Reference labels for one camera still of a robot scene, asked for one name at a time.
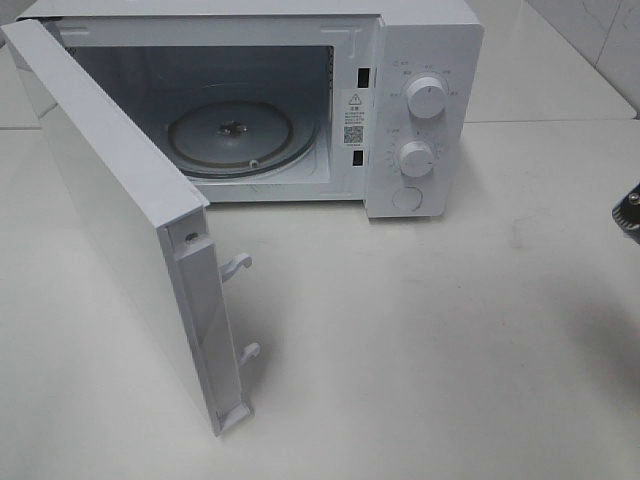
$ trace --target microwave oven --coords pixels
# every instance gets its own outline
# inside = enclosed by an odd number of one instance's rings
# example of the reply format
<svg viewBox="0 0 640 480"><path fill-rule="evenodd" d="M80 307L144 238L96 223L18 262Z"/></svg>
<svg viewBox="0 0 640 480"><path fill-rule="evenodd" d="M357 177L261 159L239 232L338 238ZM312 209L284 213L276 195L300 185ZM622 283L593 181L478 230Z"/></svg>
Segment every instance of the microwave oven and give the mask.
<svg viewBox="0 0 640 480"><path fill-rule="evenodd" d="M216 434L250 413L258 346L239 359L222 296L251 259L218 268L204 208L440 215L483 36L463 0L39 0L2 29L91 238Z"/></svg>

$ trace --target white table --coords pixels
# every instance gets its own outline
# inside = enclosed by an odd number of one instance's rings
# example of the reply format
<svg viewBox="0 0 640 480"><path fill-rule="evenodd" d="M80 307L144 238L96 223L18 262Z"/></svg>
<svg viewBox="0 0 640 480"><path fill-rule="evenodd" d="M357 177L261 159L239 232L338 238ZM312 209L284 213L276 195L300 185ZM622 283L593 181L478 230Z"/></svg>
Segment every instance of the white table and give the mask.
<svg viewBox="0 0 640 480"><path fill-rule="evenodd" d="M627 102L522 0L469 0L486 27L468 122L631 119ZM38 126L7 48L0 128Z"/></svg>
<svg viewBox="0 0 640 480"><path fill-rule="evenodd" d="M439 220L217 207L256 415L215 439L84 237L38 131L0 132L0 478L631 479L634 121L470 124Z"/></svg>

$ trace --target open microwave door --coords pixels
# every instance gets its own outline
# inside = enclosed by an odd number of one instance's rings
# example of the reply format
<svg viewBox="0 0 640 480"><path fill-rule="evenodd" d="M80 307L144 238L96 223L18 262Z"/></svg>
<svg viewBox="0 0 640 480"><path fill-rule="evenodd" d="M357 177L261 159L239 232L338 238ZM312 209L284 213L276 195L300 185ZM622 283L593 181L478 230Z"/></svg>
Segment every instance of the open microwave door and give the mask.
<svg viewBox="0 0 640 480"><path fill-rule="evenodd" d="M250 257L218 268L209 202L43 24L3 32L90 238L219 434L250 413L222 296Z"/></svg>

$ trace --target label sticker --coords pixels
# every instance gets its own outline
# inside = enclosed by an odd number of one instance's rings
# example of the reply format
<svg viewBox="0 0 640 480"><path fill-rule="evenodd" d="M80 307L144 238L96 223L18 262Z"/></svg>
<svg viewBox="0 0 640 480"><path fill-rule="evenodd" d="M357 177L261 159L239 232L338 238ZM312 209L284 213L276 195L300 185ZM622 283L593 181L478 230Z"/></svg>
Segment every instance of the label sticker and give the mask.
<svg viewBox="0 0 640 480"><path fill-rule="evenodd" d="M353 88L342 91L342 143L346 147L362 147L366 143L369 113L369 90Z"/></svg>

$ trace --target white knob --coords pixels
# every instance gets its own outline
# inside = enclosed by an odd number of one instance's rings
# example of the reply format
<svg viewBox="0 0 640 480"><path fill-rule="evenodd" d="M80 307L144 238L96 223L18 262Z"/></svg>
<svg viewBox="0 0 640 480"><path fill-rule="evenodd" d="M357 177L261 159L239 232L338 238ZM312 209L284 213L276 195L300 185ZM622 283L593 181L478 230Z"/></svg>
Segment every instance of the white knob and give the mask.
<svg viewBox="0 0 640 480"><path fill-rule="evenodd" d="M409 110L418 118L432 118L444 110L447 92L435 77L420 77L407 87Z"/></svg>
<svg viewBox="0 0 640 480"><path fill-rule="evenodd" d="M431 147L424 142L409 142L398 152L400 171L407 177L424 177L433 169L435 156Z"/></svg>

